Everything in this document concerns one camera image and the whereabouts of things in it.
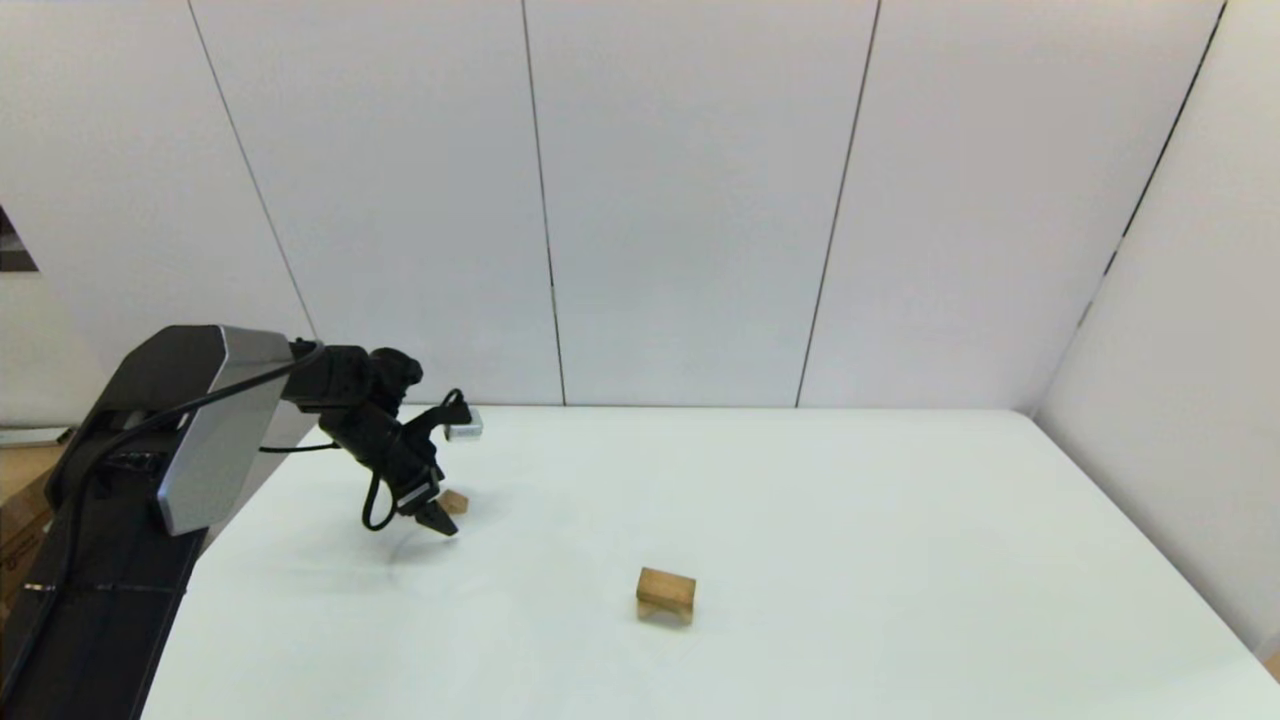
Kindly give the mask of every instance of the small wooden block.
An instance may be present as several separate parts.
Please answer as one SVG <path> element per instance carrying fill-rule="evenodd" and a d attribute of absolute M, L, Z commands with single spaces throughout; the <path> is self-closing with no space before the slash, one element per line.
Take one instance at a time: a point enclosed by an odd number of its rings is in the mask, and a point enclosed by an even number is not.
<path fill-rule="evenodd" d="M 435 498 L 440 503 L 440 510 L 444 510 L 449 515 L 462 515 L 467 511 L 467 505 L 470 501 L 467 496 L 447 489 L 440 493 L 440 497 Z"/>
<path fill-rule="evenodd" d="M 685 624 L 694 621 L 694 591 L 698 580 L 663 573 L 652 568 L 640 569 L 636 584 L 636 618 L 644 619 L 659 610 L 672 612 Z"/>

